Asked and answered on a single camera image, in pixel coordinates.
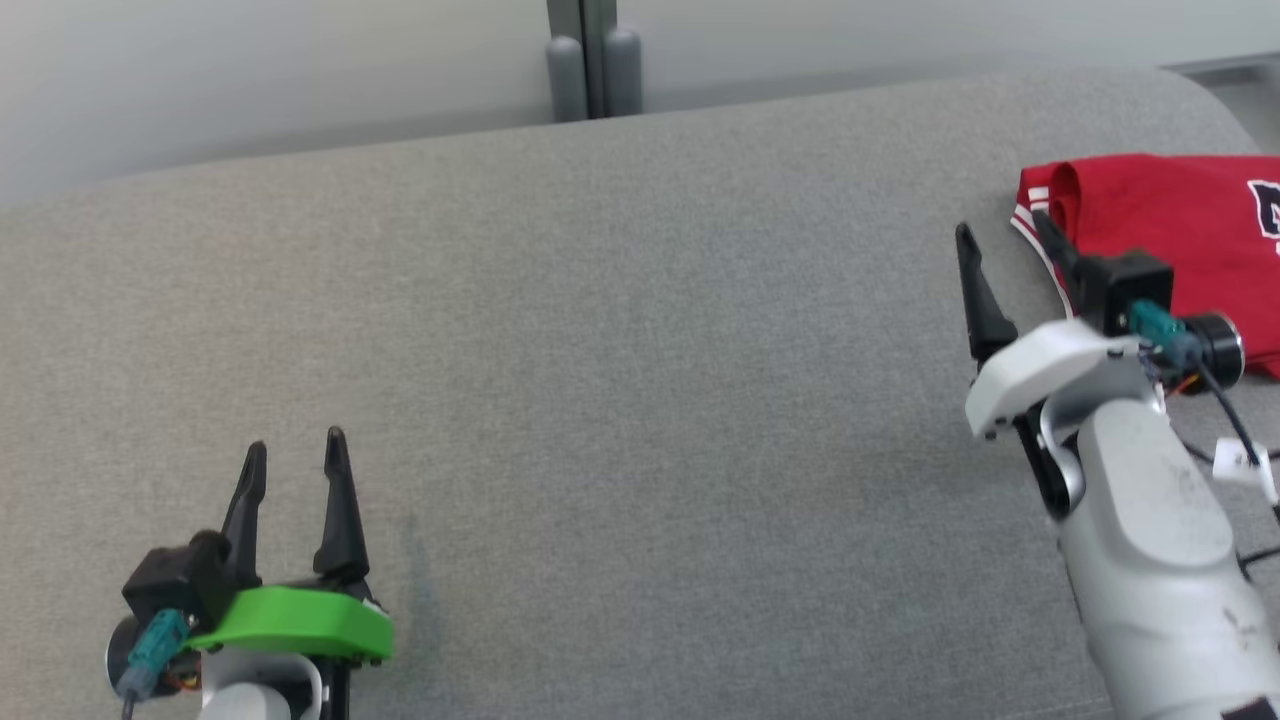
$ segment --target white cable connector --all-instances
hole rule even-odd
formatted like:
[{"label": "white cable connector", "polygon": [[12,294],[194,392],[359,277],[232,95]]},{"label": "white cable connector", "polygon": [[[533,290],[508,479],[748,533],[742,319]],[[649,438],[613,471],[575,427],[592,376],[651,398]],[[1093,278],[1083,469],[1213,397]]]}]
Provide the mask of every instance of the white cable connector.
[{"label": "white cable connector", "polygon": [[1262,459],[1258,466],[1249,465],[1249,456],[1244,452],[1244,443],[1239,438],[1217,438],[1217,447],[1213,450],[1213,479],[1221,483],[1258,486],[1267,502],[1275,507],[1280,505],[1280,491],[1276,489],[1271,462],[1267,461],[1267,448],[1256,442],[1253,450]]}]

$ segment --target white stripe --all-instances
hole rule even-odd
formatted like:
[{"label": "white stripe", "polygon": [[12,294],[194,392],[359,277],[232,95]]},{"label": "white stripe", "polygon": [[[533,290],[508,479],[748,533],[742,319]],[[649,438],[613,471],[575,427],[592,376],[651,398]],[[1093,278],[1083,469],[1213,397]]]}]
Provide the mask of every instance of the white stripe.
[{"label": "white stripe", "polygon": [[1030,218],[1030,213],[1027,211],[1027,209],[1023,208],[1021,205],[1018,205],[1016,208],[1014,208],[1015,217],[1011,218],[1009,223],[1015,228],[1018,228],[1018,232],[1020,232],[1023,237],[1027,238],[1027,242],[1032,246],[1032,250],[1034,250],[1036,254],[1041,256],[1041,261],[1044,263],[1044,269],[1048,270],[1048,279],[1050,282],[1053,283],[1053,287],[1057,290],[1057,296],[1062,300],[1062,310],[1066,313],[1068,318],[1073,318],[1075,316],[1075,313],[1071,311],[1071,301],[1068,300],[1066,297],[1066,290],[1062,288],[1062,286],[1059,284],[1057,282],[1057,273],[1053,270],[1053,261],[1048,259],[1048,255],[1044,255],[1044,249],[1041,247],[1039,241],[1036,240],[1036,233],[1030,229],[1030,227],[1028,227],[1030,224],[1029,220],[1028,224],[1023,224],[1021,222],[1023,214]]}]

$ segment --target folded red shirt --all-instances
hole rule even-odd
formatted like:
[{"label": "folded red shirt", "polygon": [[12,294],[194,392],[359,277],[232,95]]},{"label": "folded red shirt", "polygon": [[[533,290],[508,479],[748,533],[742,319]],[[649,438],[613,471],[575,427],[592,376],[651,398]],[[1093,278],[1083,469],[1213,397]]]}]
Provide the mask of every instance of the folded red shirt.
[{"label": "folded red shirt", "polygon": [[[1027,168],[1012,223],[1044,258],[1032,210],[1048,210],[1082,254],[1140,247],[1172,265],[1174,314],[1222,313],[1249,369],[1280,378],[1280,158],[1110,155]],[[1070,313],[1061,282],[1059,292]]]}]

